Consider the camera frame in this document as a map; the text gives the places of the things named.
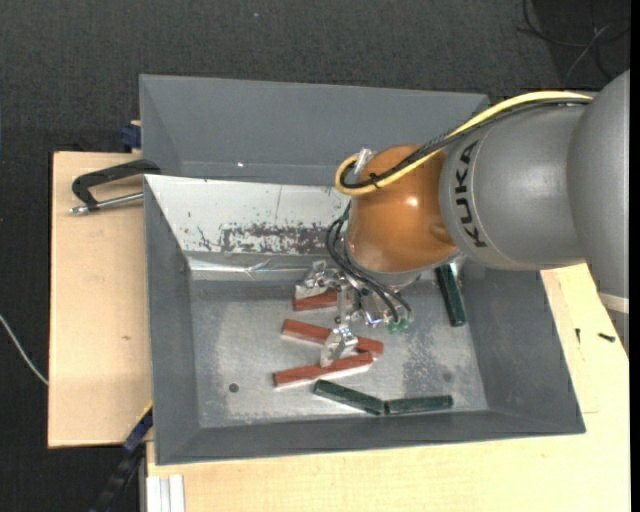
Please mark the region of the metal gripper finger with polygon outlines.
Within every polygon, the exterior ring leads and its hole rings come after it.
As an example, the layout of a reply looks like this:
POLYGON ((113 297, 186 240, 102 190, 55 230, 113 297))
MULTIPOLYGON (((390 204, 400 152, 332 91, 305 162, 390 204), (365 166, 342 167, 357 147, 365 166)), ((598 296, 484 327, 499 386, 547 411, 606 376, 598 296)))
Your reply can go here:
POLYGON ((358 338, 347 326, 334 328, 324 341, 320 354, 320 365, 330 366, 342 357, 350 355, 358 343, 358 338))
POLYGON ((295 285, 294 298, 308 299, 335 291, 340 281, 340 270, 329 265, 326 260, 317 260, 311 264, 301 282, 295 285))

